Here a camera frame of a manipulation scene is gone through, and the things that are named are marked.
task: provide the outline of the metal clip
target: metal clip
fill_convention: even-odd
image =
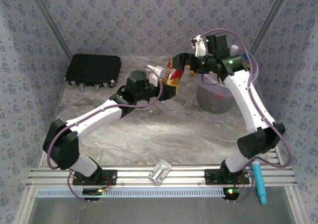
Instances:
[[[83,89],[84,84],[83,84],[83,83],[80,83],[79,85],[80,85],[80,89],[81,89],[82,91],[87,91],[87,92],[98,92],[98,88],[100,87],[100,85],[95,85],[96,90],[84,90],[84,89]]]
[[[169,164],[167,161],[161,159],[154,169],[150,171],[148,175],[148,179],[150,179],[152,182],[154,182],[156,185],[160,185],[164,178],[168,175],[170,170],[172,169],[171,164]]]

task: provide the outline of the plastic tub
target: plastic tub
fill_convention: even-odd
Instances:
[[[216,84],[217,77],[210,75],[198,75],[197,99],[199,106],[213,114],[223,114],[229,111],[235,104],[235,99],[230,90],[220,81]]]

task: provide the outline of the white bracket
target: white bracket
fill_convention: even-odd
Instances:
[[[154,182],[156,185],[160,185],[164,178],[168,175],[170,170],[172,169],[171,164],[167,161],[161,159],[154,169],[150,171],[148,178]]]
[[[205,56],[207,50],[205,48],[205,44],[203,42],[203,39],[201,38],[201,35],[197,35],[193,40],[196,41],[194,44],[192,44],[192,48],[195,49],[195,56]]]
[[[160,66],[154,67],[154,66],[151,66],[151,65],[147,65],[147,67],[149,67],[152,70],[154,70],[158,74],[158,76],[160,78],[164,78],[165,73],[166,73],[166,69],[164,69],[164,68],[162,68]],[[155,87],[158,86],[158,78],[153,73],[151,73],[150,76],[149,76],[149,83],[153,84]]]

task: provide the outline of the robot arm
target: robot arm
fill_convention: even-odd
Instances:
[[[282,123],[276,124],[268,114],[254,86],[251,84],[250,88],[247,87],[248,66],[242,57],[230,56],[225,34],[207,36],[208,53],[211,55],[205,55],[205,48],[202,48],[204,43],[198,41],[199,39],[201,37],[197,36],[192,41],[196,48],[195,55],[178,54],[170,59],[166,70],[160,67],[154,68],[163,83],[163,93],[159,100],[167,100],[175,96],[186,65],[189,65],[190,70],[195,73],[216,73],[229,88],[243,114],[248,135],[238,139],[236,152],[221,164],[220,172],[218,172],[219,177],[217,178],[227,184],[237,179],[237,176],[242,173],[242,168],[253,157],[274,148],[279,141],[276,133],[264,122],[263,117],[256,110],[248,94],[248,89],[251,89],[258,107],[264,114],[267,114],[267,120],[281,134],[284,134],[285,127]],[[151,75],[147,79],[145,72],[133,71],[127,78],[126,85],[121,87],[101,106],[67,122],[62,122],[60,119],[54,121],[45,139],[43,150],[46,153],[48,152],[49,144],[55,135],[64,129],[67,124],[76,124],[57,139],[52,148],[51,159],[60,169],[75,170],[90,180],[92,185],[96,184],[101,179],[101,167],[90,157],[80,154],[79,143],[102,125],[118,120],[134,110],[131,107],[113,107],[110,109],[106,109],[106,107],[118,104],[136,105],[138,101],[149,101],[151,97],[156,97],[158,94],[159,87],[156,76]],[[98,110],[102,110],[102,112],[91,116]]]

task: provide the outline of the wall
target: wall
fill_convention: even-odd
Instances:
[[[286,125],[293,167],[318,223],[318,0],[287,0],[257,58],[268,110]]]
[[[274,0],[44,0],[75,53],[174,55],[211,28],[251,45]]]
[[[0,0],[0,223],[12,223],[68,65],[31,0]]]

